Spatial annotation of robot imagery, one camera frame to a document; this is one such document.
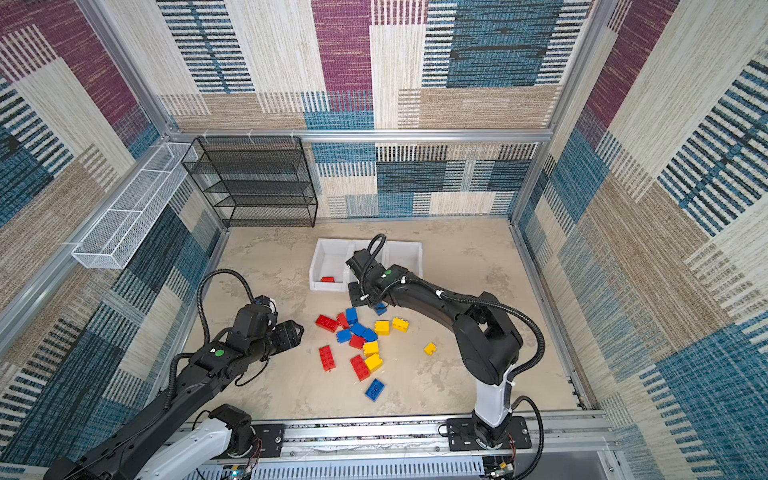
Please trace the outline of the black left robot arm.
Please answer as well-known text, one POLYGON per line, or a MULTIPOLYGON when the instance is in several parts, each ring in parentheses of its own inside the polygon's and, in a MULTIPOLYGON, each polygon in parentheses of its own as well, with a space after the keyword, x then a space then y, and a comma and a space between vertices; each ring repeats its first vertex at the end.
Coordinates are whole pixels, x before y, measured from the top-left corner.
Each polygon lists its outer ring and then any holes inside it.
POLYGON ((266 364, 301 343, 303 326, 293 320, 279 321, 270 297, 254 296, 240 273, 228 273, 241 283, 248 299, 233 325, 213 334, 204 323, 203 345, 173 357, 165 391, 78 460, 62 457, 54 461, 45 478, 183 478, 219 455, 250 452, 256 438, 252 418, 229 405, 215 408, 198 429, 173 445, 167 443, 193 413, 230 384, 242 385, 251 364, 266 364))

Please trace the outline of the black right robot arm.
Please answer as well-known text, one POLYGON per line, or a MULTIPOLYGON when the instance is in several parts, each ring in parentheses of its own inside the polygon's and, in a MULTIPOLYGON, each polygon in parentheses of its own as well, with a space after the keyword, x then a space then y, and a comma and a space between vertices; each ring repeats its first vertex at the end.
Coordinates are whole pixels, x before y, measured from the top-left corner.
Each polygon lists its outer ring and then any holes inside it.
POLYGON ((354 251, 346 265, 354 307, 388 305, 413 310, 452 331, 463 365, 476 381, 472 425, 479 444, 496 448, 507 440, 512 418, 512 383, 542 359, 546 349, 539 326, 520 310, 504 305, 489 292, 457 293, 430 283, 407 268, 384 266, 377 256, 386 236, 376 235, 354 251))

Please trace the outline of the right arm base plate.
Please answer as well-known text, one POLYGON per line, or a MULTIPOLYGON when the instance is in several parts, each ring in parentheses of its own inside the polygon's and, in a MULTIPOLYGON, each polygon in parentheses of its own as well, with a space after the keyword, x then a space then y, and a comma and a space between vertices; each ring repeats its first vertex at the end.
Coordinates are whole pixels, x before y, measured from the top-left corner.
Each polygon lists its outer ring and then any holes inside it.
POLYGON ((488 426, 476 416, 449 418, 438 427, 438 433, 448 440, 451 451, 532 447, 530 430, 522 416, 507 415, 496 427, 488 426))

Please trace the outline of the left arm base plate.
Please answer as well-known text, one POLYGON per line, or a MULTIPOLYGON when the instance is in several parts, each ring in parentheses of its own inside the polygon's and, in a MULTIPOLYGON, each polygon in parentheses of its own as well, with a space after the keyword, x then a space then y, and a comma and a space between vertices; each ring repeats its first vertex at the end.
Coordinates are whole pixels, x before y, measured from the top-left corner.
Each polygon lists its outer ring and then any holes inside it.
POLYGON ((278 458, 281 456, 284 444, 286 425, 281 423, 260 423, 250 426, 248 437, 249 449, 243 458, 254 462, 257 459, 278 458))

